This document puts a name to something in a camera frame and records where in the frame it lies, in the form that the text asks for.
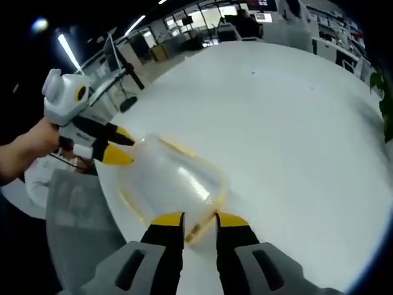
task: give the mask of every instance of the human arm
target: human arm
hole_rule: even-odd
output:
[[[58,132],[46,118],[10,144],[0,146],[0,185],[13,181],[36,158],[48,155],[57,147]]]

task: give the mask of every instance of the plastic cup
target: plastic cup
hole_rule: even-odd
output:
[[[156,135],[127,151],[134,162],[119,166],[120,195],[146,226],[165,213],[185,212],[184,237],[192,243],[224,205],[224,174],[193,152]]]

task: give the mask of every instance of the window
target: window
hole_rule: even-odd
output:
[[[185,9],[185,12],[189,17],[192,17],[192,28],[198,31],[206,29],[206,24],[204,23],[203,16],[198,6],[193,5]]]
[[[173,14],[173,17],[176,21],[177,28],[182,33],[190,31],[192,29],[192,27],[190,25],[186,25],[186,26],[183,25],[182,19],[185,18],[186,16],[187,15],[184,13],[183,10],[178,11]]]
[[[245,11],[249,10],[247,3],[240,3],[240,8],[244,9]]]
[[[199,3],[202,14],[206,20],[208,29],[214,29],[219,25],[220,22],[220,11],[217,7],[217,3],[214,0],[202,1]]]
[[[220,12],[223,17],[225,15],[237,15],[238,14],[236,7],[233,5],[220,7]]]
[[[149,28],[144,28],[144,29],[140,30],[139,32],[143,35],[143,38],[145,39],[149,48],[156,46],[155,39],[154,39],[153,34]]]
[[[175,37],[176,35],[178,35],[180,33],[177,23],[175,23],[172,16],[167,17],[165,19],[165,22],[166,22],[166,25],[168,26],[168,29],[170,30],[172,36]]]

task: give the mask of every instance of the ceiling light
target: ceiling light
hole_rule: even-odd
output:
[[[31,25],[31,29],[38,33],[48,28],[48,21],[44,18],[37,18],[36,21]]]
[[[74,64],[74,66],[75,66],[77,69],[80,69],[80,65],[79,65],[78,61],[76,60],[75,55],[74,55],[74,53],[72,52],[70,46],[68,45],[68,42],[67,42],[66,38],[64,37],[64,34],[60,34],[60,35],[57,37],[57,39],[59,40],[61,46],[63,46],[64,50],[66,51],[66,53],[67,53],[69,59],[72,61],[72,63]]]
[[[141,17],[139,17],[136,22],[134,22],[129,29],[125,32],[124,36],[127,36],[146,16],[142,15]]]

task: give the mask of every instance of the desk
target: desk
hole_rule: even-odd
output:
[[[139,139],[170,136],[220,167],[230,180],[227,212],[298,261],[308,280],[345,291],[391,218],[378,101],[313,54],[224,42],[162,75],[113,123]],[[140,240],[146,227],[120,198],[116,167],[96,167],[123,236]],[[222,294],[214,250],[210,240],[185,246],[178,294]]]
[[[359,57],[357,57],[353,53],[345,50],[341,46],[339,46],[337,44],[334,44],[333,42],[330,42],[328,40],[325,40],[325,39],[322,39],[322,38],[318,38],[318,37],[313,37],[313,40],[323,42],[323,43],[325,43],[325,44],[327,44],[329,46],[332,46],[332,47],[336,48],[338,51],[340,51],[340,52],[344,53],[345,55],[349,56],[350,58],[352,58],[356,63],[360,60]]]
[[[165,59],[165,56],[166,58],[172,58],[182,51],[182,45],[185,41],[186,39],[184,34],[178,34],[177,36],[167,39],[159,45],[153,47],[152,51],[154,54],[156,54],[157,50],[164,51],[164,58],[162,58],[162,54],[160,54],[159,57],[157,57],[158,60]]]

